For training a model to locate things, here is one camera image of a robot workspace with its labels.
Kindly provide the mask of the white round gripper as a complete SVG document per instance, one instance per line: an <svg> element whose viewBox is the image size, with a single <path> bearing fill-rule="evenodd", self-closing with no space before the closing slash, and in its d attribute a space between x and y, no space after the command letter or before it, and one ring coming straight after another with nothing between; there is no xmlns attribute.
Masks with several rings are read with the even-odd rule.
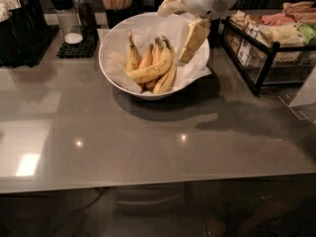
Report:
<svg viewBox="0 0 316 237"><path fill-rule="evenodd" d="M161 17L168 17L188 9L188 12L196 17L216 20L226 13L235 2L236 0L164 0L158 7L157 13ZM179 61L189 63L209 33L209 20L198 19L183 24L178 53Z"/></svg>

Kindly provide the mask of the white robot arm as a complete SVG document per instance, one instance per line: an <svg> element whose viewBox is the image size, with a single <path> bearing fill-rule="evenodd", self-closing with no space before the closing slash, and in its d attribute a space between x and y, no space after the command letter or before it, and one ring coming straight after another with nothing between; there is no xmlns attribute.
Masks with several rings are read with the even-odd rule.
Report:
<svg viewBox="0 0 316 237"><path fill-rule="evenodd" d="M220 19L236 0L164 0L158 7L160 17L185 13L189 21L182 26L178 50L180 63L189 63L210 33L211 22Z"/></svg>

